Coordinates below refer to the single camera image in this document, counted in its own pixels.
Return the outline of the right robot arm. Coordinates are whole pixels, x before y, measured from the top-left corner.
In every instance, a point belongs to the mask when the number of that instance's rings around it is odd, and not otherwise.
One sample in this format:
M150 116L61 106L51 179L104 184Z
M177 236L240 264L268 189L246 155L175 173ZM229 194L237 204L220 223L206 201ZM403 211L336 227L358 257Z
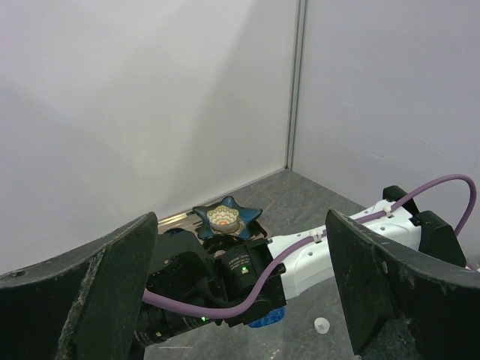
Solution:
M157 236L146 289L162 305L141 305L134 352L209 323L276 323L289 299L334 274L324 226L268 238L258 223L261 210L231 196L192 213L193 229Z

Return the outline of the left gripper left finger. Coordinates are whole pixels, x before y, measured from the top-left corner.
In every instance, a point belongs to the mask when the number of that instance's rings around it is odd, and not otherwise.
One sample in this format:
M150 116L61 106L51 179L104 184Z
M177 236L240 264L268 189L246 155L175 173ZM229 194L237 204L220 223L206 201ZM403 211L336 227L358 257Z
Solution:
M127 359L158 235L152 212L1 276L2 359Z

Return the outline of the white bottle cap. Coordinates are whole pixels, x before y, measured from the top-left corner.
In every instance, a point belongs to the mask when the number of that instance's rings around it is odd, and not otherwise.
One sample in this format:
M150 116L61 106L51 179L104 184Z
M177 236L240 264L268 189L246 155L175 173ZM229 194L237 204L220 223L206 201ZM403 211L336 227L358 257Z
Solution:
M325 335L329 332L330 322L324 317L317 317L314 320L313 326L318 334Z

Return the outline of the labelled clear water bottle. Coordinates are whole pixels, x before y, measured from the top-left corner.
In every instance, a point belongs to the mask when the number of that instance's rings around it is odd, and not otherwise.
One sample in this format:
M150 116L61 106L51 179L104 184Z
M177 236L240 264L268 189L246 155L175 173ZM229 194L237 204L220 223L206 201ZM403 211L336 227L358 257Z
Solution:
M248 324L252 329L260 329L262 327L270 326L279 323L285 316L285 307L279 307L271 310L264 317L257 319Z

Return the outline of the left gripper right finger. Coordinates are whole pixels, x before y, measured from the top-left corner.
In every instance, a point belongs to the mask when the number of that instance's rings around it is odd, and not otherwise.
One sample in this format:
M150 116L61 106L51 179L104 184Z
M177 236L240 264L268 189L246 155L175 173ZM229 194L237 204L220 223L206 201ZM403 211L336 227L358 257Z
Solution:
M329 211L325 225L352 350L365 356L400 320L422 359L479 358L479 273L443 262Z

